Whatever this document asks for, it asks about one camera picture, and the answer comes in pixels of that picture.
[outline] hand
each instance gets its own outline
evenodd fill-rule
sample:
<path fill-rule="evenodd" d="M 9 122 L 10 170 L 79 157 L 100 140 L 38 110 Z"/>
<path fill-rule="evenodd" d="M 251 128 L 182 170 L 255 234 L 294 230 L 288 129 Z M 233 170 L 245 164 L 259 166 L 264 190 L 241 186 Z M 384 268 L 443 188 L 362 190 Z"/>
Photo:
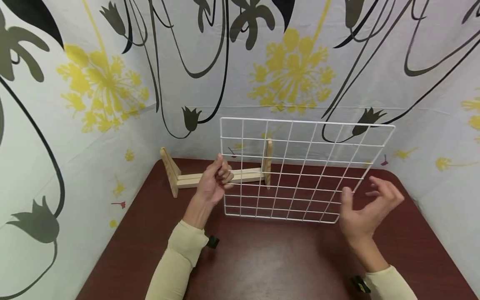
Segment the hand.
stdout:
<path fill-rule="evenodd" d="M 353 210 L 352 190 L 348 187 L 342 190 L 340 229 L 350 245 L 373 241 L 373 233 L 383 219 L 404 200 L 391 182 L 373 176 L 370 176 L 370 181 L 372 187 L 378 190 L 367 192 L 366 195 L 377 198 L 362 210 Z"/>
<path fill-rule="evenodd" d="M 233 187 L 232 184 L 228 184 L 233 179 L 233 173 L 230 170 L 232 167 L 223 160 L 221 154 L 218 154 L 200 178 L 195 196 L 213 205 L 217 204 L 225 194 L 225 190 Z"/>

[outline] left hand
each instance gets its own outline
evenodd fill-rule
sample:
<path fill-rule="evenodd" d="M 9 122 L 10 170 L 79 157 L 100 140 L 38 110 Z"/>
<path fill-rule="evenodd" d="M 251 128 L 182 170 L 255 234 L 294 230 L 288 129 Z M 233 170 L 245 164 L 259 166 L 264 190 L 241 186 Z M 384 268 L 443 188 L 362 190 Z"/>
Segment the left hand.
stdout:
<path fill-rule="evenodd" d="M 232 167 L 227 161 L 223 160 L 223 156 L 218 154 L 215 161 L 207 167 L 198 183 L 197 197 L 217 204 L 225 195 L 225 190 L 233 187 L 229 182 L 233 179 Z"/>

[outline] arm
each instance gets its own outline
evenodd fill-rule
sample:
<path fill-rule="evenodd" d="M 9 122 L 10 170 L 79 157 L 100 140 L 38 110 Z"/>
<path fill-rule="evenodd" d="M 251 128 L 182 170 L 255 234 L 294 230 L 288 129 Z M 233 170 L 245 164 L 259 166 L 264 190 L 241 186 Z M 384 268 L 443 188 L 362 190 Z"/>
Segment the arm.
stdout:
<path fill-rule="evenodd" d="M 204 227 L 214 206 L 220 201 L 232 178 L 231 167 L 219 155 L 207 167 L 190 200 L 187 211 L 173 229 L 168 246 L 150 281 L 145 300 L 182 300 L 190 272 L 200 251 L 207 244 Z"/>
<path fill-rule="evenodd" d="M 372 187 L 378 191 L 367 196 L 376 199 L 362 210 L 353 210 L 350 188 L 342 191 L 340 228 L 350 248 L 367 272 L 365 283 L 371 290 L 372 300 L 416 300 L 417 297 L 398 271 L 387 263 L 373 240 L 375 229 L 383 219 L 404 200 L 400 191 L 391 183 L 370 177 Z"/>

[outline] right hand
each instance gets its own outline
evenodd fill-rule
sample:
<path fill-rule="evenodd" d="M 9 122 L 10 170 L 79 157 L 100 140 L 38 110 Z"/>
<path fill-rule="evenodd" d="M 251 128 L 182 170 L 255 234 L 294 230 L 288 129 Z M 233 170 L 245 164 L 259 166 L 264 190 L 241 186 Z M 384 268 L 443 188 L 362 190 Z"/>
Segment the right hand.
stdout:
<path fill-rule="evenodd" d="M 340 229 L 347 241 L 352 244 L 364 243 L 373 239 L 375 229 L 395 207 L 404 200 L 403 195 L 391 182 L 370 176 L 372 187 L 377 191 L 367 192 L 376 199 L 362 210 L 353 210 L 353 193 L 348 187 L 342 190 L 340 207 Z"/>

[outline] black clip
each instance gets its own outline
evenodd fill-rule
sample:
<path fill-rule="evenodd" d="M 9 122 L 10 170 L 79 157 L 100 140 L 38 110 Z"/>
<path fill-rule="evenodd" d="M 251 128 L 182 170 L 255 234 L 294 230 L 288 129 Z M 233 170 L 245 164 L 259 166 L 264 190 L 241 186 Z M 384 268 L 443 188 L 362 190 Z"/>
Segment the black clip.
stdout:
<path fill-rule="evenodd" d="M 217 239 L 216 237 L 214 237 L 213 235 L 211 235 L 211 236 L 208 238 L 207 247 L 212 248 L 212 249 L 215 249 L 219 242 L 220 242 L 219 239 Z"/>
<path fill-rule="evenodd" d="M 353 284 L 357 292 L 370 294 L 370 289 L 360 276 L 350 278 L 350 282 Z"/>

